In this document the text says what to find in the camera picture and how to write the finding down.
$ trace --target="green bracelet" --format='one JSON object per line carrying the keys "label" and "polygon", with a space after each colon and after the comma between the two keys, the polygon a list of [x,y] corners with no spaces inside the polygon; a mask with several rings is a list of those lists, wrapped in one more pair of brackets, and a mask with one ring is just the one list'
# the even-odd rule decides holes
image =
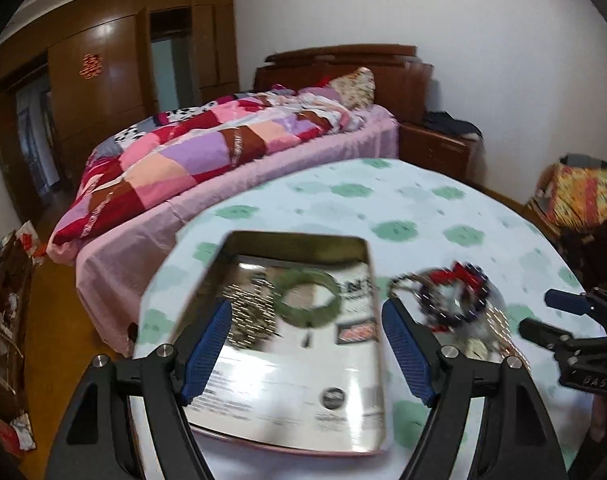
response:
{"label": "green bracelet", "polygon": [[[327,288],[333,298],[330,303],[310,309],[295,308],[285,303],[286,294],[298,285],[314,283]],[[299,328],[319,328],[335,320],[341,313],[341,287],[327,272],[317,269],[291,269],[272,280],[274,312],[286,323]]]}

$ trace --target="pink bed sheet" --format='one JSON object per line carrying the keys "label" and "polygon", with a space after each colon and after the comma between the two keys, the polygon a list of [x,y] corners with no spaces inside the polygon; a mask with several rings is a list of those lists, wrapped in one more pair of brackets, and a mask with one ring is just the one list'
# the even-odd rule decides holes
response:
{"label": "pink bed sheet", "polygon": [[350,158],[396,158],[397,121],[382,107],[360,112],[366,125],[249,162],[127,221],[83,247],[76,261],[77,293],[102,339],[132,352],[128,327],[138,322],[145,288],[175,244],[176,232],[201,211],[280,176]]}

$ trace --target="blue rubber pad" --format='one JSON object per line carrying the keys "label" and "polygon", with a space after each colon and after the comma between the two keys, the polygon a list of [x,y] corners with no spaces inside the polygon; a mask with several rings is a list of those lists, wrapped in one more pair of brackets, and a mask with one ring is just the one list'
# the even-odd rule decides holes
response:
{"label": "blue rubber pad", "polygon": [[550,308],[556,308],[557,310],[576,314],[577,316],[583,316],[590,312],[590,303],[585,296],[578,294],[551,288],[545,293],[543,300]]}
{"label": "blue rubber pad", "polygon": [[436,393],[430,367],[391,300],[383,304],[381,322],[410,391],[426,406],[431,406]]}
{"label": "blue rubber pad", "polygon": [[186,382],[181,397],[186,404],[205,390],[214,364],[232,326],[232,304],[225,300],[214,314],[199,343],[194,347],[186,365]]}

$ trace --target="metal bolt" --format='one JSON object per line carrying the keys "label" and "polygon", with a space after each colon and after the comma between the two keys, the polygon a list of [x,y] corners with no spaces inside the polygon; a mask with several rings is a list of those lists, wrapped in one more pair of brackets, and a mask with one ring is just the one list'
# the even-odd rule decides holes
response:
{"label": "metal bolt", "polygon": [[515,357],[514,355],[508,356],[508,358],[506,359],[506,363],[510,368],[514,369],[521,368],[523,366],[523,363],[521,362],[519,357]]}
{"label": "metal bolt", "polygon": [[441,353],[443,354],[443,357],[447,357],[448,359],[454,359],[459,355],[459,351],[452,345],[442,346]]}
{"label": "metal bolt", "polygon": [[174,347],[168,343],[165,343],[157,348],[157,355],[159,357],[168,357],[169,355],[172,355],[173,351]]}
{"label": "metal bolt", "polygon": [[110,362],[110,358],[105,354],[99,354],[94,357],[92,360],[92,365],[94,368],[103,368]]}

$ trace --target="comforter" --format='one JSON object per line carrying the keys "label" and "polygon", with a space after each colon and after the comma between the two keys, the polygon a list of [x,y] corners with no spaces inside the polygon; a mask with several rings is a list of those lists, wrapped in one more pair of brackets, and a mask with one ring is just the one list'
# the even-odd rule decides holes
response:
{"label": "comforter", "polygon": [[261,92],[150,121],[152,131],[139,123],[94,150],[50,246],[99,236],[200,182],[315,137],[353,131],[363,120],[312,93]]}

